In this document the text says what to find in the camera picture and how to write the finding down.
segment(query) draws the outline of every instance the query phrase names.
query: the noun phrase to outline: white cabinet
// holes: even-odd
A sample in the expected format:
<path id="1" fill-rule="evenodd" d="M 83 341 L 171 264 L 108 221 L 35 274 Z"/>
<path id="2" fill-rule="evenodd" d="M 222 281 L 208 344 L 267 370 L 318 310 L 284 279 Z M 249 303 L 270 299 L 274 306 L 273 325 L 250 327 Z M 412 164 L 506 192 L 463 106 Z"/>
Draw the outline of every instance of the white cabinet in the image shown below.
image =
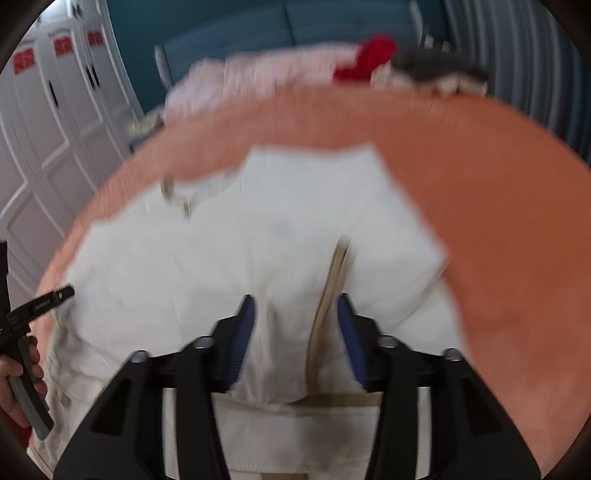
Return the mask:
<path id="1" fill-rule="evenodd" d="M 140 114 L 104 0 L 56 0 L 0 75 L 0 238 L 15 305 L 129 155 Z"/>

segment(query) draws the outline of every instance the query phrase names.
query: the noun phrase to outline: red cloth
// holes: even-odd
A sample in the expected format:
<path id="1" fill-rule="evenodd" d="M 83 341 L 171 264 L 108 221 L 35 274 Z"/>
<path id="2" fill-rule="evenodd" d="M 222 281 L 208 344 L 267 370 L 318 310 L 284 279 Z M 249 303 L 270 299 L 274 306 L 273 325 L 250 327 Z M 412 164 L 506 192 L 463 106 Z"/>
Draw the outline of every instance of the red cloth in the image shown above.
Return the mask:
<path id="1" fill-rule="evenodd" d="M 333 80 L 368 82 L 373 71 L 388 62 L 397 51 L 398 44 L 389 36 L 375 35 L 359 51 L 355 65 L 337 67 Z"/>

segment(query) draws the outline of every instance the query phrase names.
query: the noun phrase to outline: metal screw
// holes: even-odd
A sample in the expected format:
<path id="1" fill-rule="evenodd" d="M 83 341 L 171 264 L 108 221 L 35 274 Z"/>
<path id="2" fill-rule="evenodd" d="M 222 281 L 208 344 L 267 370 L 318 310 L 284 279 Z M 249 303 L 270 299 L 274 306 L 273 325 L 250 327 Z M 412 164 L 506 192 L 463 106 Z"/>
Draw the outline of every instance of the metal screw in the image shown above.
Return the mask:
<path id="1" fill-rule="evenodd" d="M 384 335 L 378 338 L 378 345 L 382 348 L 396 348 L 399 341 L 389 335 Z"/>
<path id="2" fill-rule="evenodd" d="M 211 337 L 199 337 L 193 343 L 193 348 L 198 348 L 198 349 L 211 348 L 211 347 L 213 347 L 214 343 L 215 343 L 215 341 Z"/>
<path id="3" fill-rule="evenodd" d="M 443 352 L 443 358 L 450 362 L 459 362 L 463 357 L 460 351 L 456 348 L 448 348 Z"/>
<path id="4" fill-rule="evenodd" d="M 130 362 L 133 364 L 143 364 L 148 358 L 150 358 L 150 354 L 146 352 L 146 350 L 137 350 L 129 359 Z"/>

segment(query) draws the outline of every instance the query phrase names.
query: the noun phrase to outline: red label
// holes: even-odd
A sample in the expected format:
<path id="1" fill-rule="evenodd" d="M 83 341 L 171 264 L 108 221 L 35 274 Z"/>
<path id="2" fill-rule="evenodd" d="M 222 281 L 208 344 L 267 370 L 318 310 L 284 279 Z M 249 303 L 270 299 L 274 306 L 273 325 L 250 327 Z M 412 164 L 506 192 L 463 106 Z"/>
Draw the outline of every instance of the red label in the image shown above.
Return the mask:
<path id="1" fill-rule="evenodd" d="M 74 52 L 72 47 L 72 39 L 70 37 L 59 37 L 53 41 L 53 48 L 56 51 L 56 56 L 68 55 Z"/>
<path id="2" fill-rule="evenodd" d="M 32 48 L 15 53 L 12 57 L 12 65 L 14 67 L 14 74 L 24 72 L 35 66 L 35 53 Z"/>
<path id="3" fill-rule="evenodd" d="M 91 47 L 104 45 L 105 43 L 103 34 L 100 32 L 100 30 L 90 30 L 86 32 L 86 37 L 88 38 L 88 45 Z"/>

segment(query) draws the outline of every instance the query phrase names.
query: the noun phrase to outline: cabinet handle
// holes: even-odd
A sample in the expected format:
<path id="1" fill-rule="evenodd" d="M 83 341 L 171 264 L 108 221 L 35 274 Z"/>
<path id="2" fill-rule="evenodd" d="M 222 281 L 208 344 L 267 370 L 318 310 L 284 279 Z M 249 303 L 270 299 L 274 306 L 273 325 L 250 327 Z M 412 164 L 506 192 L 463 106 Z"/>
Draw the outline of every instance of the cabinet handle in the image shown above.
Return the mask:
<path id="1" fill-rule="evenodd" d="M 88 75 L 88 81 L 90 82 L 90 86 L 93 90 L 96 90 L 95 81 L 92 79 L 92 75 L 90 74 L 90 70 L 86 67 L 86 75 Z"/>
<path id="2" fill-rule="evenodd" d="M 60 104 L 57 101 L 56 92 L 53 89 L 53 85 L 51 84 L 51 82 L 48 82 L 48 84 L 49 84 L 49 91 L 51 92 L 51 98 L 53 98 L 53 104 L 56 106 L 56 108 L 59 108 Z"/>
<path id="3" fill-rule="evenodd" d="M 92 68 L 92 73 L 95 75 L 96 86 L 98 88 L 100 88 L 99 76 L 96 74 L 95 66 L 93 65 L 91 68 Z"/>

